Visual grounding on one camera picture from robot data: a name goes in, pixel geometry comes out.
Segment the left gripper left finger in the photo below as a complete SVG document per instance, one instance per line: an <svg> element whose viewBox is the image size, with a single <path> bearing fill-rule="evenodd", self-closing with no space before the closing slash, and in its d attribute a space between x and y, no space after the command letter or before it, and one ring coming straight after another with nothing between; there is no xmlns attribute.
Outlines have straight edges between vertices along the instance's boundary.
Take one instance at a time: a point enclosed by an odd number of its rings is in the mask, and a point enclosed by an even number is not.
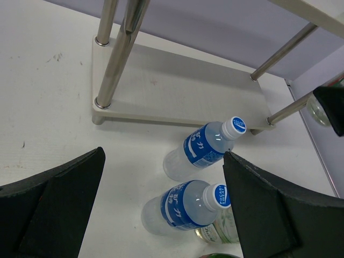
<svg viewBox="0 0 344 258"><path fill-rule="evenodd" d="M1 186L1 257L78 257L104 164L98 147Z"/></svg>

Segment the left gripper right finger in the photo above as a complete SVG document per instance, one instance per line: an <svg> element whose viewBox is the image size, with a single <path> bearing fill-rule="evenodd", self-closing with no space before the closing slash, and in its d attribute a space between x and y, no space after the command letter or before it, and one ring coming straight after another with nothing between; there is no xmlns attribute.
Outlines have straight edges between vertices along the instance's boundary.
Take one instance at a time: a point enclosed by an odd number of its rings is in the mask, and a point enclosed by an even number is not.
<svg viewBox="0 0 344 258"><path fill-rule="evenodd" d="M244 257L343 257L343 199L233 152L225 153L223 170Z"/></svg>

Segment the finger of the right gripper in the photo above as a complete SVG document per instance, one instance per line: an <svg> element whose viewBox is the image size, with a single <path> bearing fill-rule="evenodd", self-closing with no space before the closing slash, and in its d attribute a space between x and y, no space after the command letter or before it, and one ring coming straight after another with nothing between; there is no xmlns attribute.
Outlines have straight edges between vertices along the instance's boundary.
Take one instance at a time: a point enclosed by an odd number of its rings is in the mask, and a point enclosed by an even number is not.
<svg viewBox="0 0 344 258"><path fill-rule="evenodd" d="M343 136L343 87L322 87L313 90L313 94L324 109L326 116L337 136Z"/></svg>

